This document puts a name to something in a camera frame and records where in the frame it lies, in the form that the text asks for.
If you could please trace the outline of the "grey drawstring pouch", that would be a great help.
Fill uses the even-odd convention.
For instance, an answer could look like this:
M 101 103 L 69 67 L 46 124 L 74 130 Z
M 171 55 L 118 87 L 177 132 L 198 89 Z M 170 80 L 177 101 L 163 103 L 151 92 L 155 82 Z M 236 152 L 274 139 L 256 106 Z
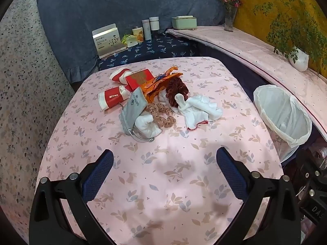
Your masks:
M 143 95 L 141 87 L 132 92 L 124 106 L 120 104 L 122 110 L 119 114 L 119 120 L 124 133 L 141 143 L 153 142 L 155 140 L 155 138 L 146 138 L 138 130 L 134 129 L 136 119 L 141 115 L 147 104 L 148 102 Z

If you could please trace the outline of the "white lined trash bin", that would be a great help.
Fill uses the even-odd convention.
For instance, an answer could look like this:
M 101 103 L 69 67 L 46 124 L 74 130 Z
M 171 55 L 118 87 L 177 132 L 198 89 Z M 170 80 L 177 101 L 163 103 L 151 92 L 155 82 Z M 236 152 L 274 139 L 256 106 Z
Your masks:
M 280 162 L 289 159 L 309 139 L 312 121 L 295 96 L 275 85 L 253 92 L 254 104 L 268 127 Z

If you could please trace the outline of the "white product box with flowers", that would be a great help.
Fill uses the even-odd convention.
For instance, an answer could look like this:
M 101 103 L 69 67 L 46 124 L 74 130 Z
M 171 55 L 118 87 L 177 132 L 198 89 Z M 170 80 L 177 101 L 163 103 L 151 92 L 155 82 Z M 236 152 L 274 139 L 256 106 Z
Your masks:
M 92 36 L 101 59 L 127 49 L 127 46 L 121 42 L 115 23 L 92 31 Z

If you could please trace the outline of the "white cotton glove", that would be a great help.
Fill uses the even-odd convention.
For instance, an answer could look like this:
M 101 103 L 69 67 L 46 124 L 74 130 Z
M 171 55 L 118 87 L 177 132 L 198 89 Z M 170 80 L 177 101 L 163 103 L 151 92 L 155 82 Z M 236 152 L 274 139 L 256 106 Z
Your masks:
M 135 127 L 146 138 L 155 138 L 162 132 L 162 130 L 154 122 L 153 116 L 151 114 L 140 115 L 135 120 Z

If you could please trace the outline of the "mint green tissue box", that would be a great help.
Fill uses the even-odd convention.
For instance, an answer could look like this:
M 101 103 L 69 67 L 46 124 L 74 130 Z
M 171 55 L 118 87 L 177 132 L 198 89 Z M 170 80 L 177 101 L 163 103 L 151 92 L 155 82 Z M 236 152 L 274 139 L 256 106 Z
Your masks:
M 176 16 L 172 18 L 172 27 L 177 30 L 196 29 L 197 18 L 194 16 Z

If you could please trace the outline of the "white cloth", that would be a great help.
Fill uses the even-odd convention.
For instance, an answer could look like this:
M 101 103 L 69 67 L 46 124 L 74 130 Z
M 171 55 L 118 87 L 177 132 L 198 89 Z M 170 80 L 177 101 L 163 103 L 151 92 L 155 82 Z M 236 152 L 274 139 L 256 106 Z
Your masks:
M 176 94 L 175 101 L 189 130 L 195 130 L 198 125 L 218 120 L 223 115 L 222 109 L 203 95 L 196 95 L 185 100 L 182 94 Z

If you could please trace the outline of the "glass vase with pink flowers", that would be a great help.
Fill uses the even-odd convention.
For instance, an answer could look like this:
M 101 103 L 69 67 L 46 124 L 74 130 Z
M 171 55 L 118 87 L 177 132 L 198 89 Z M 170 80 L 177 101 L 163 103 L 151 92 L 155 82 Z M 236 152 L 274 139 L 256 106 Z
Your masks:
M 219 0 L 225 9 L 224 30 L 233 32 L 233 22 L 236 16 L 237 9 L 242 5 L 241 0 Z

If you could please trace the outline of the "dark red velvet scrunchie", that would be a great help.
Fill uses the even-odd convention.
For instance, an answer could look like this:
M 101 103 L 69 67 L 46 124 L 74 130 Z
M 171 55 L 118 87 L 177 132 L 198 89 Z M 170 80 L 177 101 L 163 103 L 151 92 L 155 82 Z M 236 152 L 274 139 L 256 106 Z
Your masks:
M 189 90 L 187 86 L 182 82 L 182 79 L 179 77 L 172 78 L 166 88 L 166 98 L 171 107 L 178 107 L 178 104 L 175 100 L 177 94 L 182 94 L 184 100 L 188 99 Z

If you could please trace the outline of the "red white paper cup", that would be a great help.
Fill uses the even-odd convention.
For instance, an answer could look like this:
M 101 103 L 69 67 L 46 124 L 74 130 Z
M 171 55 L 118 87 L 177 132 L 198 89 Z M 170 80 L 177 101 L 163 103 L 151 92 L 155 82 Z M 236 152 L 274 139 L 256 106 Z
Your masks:
M 126 80 L 127 76 L 132 75 L 134 72 L 130 70 L 129 68 L 122 67 L 119 69 L 116 69 L 111 75 L 110 79 L 114 82 L 121 83 L 123 85 L 127 85 L 128 82 Z
M 128 99 L 131 93 L 132 93 L 132 89 L 130 86 L 121 85 L 100 92 L 97 98 L 101 109 L 107 110 L 109 108 L 113 108 L 114 106 Z

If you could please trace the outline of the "orange plastic bag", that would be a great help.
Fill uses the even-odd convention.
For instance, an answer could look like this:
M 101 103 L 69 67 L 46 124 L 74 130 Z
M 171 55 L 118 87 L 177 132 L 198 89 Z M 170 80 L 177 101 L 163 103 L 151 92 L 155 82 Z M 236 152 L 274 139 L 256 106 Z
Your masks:
M 172 73 L 171 75 L 165 76 L 162 79 L 156 80 L 152 79 L 141 85 L 141 90 L 147 102 L 153 103 L 155 97 L 159 94 L 160 91 L 167 88 L 168 83 L 173 79 L 182 76 L 183 73 L 177 72 Z
M 154 82 L 157 82 L 157 81 L 159 81 L 159 80 L 161 80 L 161 79 L 163 79 L 163 78 L 165 78 L 165 77 L 171 75 L 171 73 L 172 73 L 174 70 L 178 70 L 178 67 L 177 67 L 177 66 L 172 66 L 172 67 L 170 67 L 168 70 L 166 70 L 164 73 L 161 73 L 161 74 L 157 75 L 157 76 L 155 77 L 155 81 L 154 81 Z

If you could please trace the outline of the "blue grey backdrop cloth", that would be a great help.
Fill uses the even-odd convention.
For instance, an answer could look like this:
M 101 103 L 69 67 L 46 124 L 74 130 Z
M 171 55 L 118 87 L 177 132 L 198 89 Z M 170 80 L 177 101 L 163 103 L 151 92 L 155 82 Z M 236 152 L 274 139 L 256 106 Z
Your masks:
M 95 67 L 92 32 L 115 24 L 126 34 L 142 21 L 158 17 L 160 29 L 176 16 L 192 15 L 201 26 L 224 21 L 218 0 L 37 0 L 41 22 L 53 53 L 70 83 L 85 80 Z

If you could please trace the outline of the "pink rabbit print tablecloth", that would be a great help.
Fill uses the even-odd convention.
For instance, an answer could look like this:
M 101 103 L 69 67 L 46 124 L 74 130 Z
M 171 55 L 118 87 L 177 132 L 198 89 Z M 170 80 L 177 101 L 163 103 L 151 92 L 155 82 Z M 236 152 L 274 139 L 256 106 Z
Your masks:
M 239 82 L 214 58 L 170 58 L 129 64 L 158 75 L 176 66 L 189 94 L 203 95 L 223 111 L 220 119 L 186 127 L 182 116 L 153 142 L 124 134 L 120 107 L 103 111 L 97 96 L 115 86 L 111 70 L 91 75 L 60 118 L 41 161 L 40 178 L 67 178 L 105 149 L 113 168 L 89 207 L 117 244 L 213 244 L 242 202 L 216 163 L 225 147 L 266 178 L 283 174 L 270 134 Z

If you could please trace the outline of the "red envelope box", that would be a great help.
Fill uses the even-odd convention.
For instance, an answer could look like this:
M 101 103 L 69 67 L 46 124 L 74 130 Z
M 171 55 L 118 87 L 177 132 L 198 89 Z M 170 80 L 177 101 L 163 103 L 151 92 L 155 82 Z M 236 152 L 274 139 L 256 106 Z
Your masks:
M 152 80 L 154 76 L 150 72 L 149 69 L 144 69 L 138 72 L 135 72 L 126 77 L 126 82 L 130 86 L 130 88 L 134 91 L 142 84 L 146 83 L 149 80 Z

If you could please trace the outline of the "green yellow small packet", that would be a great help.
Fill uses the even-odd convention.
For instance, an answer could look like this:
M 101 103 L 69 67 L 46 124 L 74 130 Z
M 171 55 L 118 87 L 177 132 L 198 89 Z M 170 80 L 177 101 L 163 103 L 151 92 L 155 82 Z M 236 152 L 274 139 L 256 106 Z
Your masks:
M 131 48 L 138 45 L 138 39 L 134 35 L 125 34 L 121 39 L 121 42 L 127 47 Z

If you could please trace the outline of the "white lidded jar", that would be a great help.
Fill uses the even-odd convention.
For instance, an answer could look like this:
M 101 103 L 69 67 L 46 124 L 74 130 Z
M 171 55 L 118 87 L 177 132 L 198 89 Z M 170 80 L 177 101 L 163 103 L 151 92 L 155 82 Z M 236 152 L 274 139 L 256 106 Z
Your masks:
M 159 17 L 150 17 L 149 22 L 152 31 L 158 31 L 160 29 Z

